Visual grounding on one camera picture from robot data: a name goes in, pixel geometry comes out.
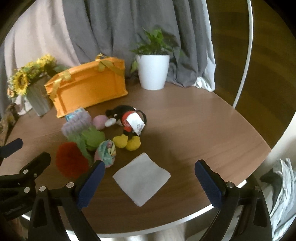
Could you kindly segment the white sheer curtain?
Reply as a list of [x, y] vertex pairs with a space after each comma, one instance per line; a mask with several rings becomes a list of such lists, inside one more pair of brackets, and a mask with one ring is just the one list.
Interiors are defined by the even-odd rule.
[[7, 80], [16, 68], [50, 54], [68, 67], [80, 64], [66, 25], [62, 1], [36, 1], [1, 44], [1, 115], [10, 101]]

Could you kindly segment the patterned brown rug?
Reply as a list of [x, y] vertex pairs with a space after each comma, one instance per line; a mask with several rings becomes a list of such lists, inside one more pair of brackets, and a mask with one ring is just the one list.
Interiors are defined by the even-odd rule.
[[1, 118], [1, 134], [0, 134], [0, 146], [3, 147], [6, 144], [7, 138], [16, 122], [19, 119], [19, 115], [16, 111], [16, 104], [12, 103], [6, 108], [4, 117]]

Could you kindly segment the black penguin plush toy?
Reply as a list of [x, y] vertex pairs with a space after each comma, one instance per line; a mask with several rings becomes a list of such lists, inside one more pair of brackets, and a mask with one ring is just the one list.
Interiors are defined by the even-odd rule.
[[107, 109], [105, 115], [108, 117], [104, 124], [106, 127], [116, 123], [123, 127], [123, 134], [112, 139], [115, 146], [128, 151], [137, 150], [141, 145], [140, 134], [147, 124], [145, 113], [129, 105], [119, 105], [113, 109]]

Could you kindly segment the grey curtain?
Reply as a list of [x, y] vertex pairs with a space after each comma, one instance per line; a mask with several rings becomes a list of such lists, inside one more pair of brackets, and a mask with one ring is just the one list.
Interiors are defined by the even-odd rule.
[[215, 57], [205, 1], [63, 1], [66, 26], [80, 63], [98, 54], [125, 61], [130, 75], [134, 49], [145, 31], [161, 29], [174, 51], [167, 81], [215, 89]]

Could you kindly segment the red fluffy pompom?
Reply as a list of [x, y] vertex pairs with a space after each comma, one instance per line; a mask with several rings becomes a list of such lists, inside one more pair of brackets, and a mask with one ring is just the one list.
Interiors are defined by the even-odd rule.
[[89, 169], [88, 160], [74, 142], [66, 142], [58, 147], [55, 162], [60, 173], [69, 179], [76, 179]]

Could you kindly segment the white plant pot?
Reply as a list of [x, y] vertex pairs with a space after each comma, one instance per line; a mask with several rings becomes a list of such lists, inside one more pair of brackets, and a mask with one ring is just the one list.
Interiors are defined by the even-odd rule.
[[161, 90], [168, 76], [169, 55], [137, 55], [137, 72], [140, 85], [145, 90]]

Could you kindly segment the orange plastic storage box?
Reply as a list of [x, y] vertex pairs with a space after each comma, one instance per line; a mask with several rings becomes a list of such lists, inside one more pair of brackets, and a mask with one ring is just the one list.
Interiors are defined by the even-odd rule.
[[125, 61], [99, 54], [88, 62], [52, 77], [45, 89], [53, 101], [57, 118], [79, 108], [127, 95], [125, 87]]

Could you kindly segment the green plush toy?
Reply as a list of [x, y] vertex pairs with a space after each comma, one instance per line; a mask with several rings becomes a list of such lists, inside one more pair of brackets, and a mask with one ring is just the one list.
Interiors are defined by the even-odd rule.
[[93, 156], [90, 152], [95, 152], [99, 145], [105, 141], [105, 133], [99, 131], [95, 126], [90, 126], [81, 133], [72, 133], [67, 139], [75, 142], [81, 154], [87, 159], [89, 166], [93, 164]]

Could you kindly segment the yellow sunflower bouquet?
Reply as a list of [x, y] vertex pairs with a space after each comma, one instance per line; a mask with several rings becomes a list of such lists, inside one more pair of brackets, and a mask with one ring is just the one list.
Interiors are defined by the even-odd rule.
[[26, 96], [29, 87], [43, 77], [53, 77], [55, 74], [68, 69], [67, 66], [57, 62], [56, 58], [46, 54], [36, 61], [30, 61], [26, 65], [15, 69], [8, 78], [7, 96], [15, 99], [18, 96]]

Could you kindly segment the green leafy houseplant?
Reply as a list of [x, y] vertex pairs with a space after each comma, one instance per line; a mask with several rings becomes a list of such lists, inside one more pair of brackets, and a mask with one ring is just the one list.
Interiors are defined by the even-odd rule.
[[134, 48], [129, 51], [135, 54], [134, 60], [131, 65], [130, 73], [133, 74], [137, 71], [139, 63], [136, 56], [144, 55], [170, 55], [180, 57], [185, 56], [185, 52], [178, 45], [175, 37], [172, 34], [163, 32], [161, 28], [153, 29], [151, 31], [142, 27], [146, 40], [142, 39], [136, 42]]

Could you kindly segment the white curved lamp pole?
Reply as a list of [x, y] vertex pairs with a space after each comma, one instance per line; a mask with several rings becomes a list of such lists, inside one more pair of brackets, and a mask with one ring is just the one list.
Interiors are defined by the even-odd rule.
[[243, 75], [241, 78], [241, 82], [236, 94], [236, 97], [234, 99], [232, 107], [236, 109], [236, 106], [240, 100], [241, 93], [243, 91], [243, 87], [245, 85], [245, 80], [247, 78], [247, 73], [250, 65], [251, 60], [251, 53], [252, 53], [252, 47], [253, 47], [253, 36], [254, 36], [254, 17], [253, 17], [253, 9], [252, 9], [252, 3], [251, 0], [247, 0], [247, 10], [248, 10], [248, 46], [247, 46], [247, 53], [246, 53], [246, 61], [244, 65]]

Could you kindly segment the crumpled grey white cloth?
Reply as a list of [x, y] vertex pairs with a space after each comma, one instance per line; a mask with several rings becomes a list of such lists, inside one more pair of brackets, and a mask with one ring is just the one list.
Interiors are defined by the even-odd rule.
[[280, 240], [295, 220], [295, 168], [290, 158], [277, 160], [259, 180], [264, 183], [273, 240]]

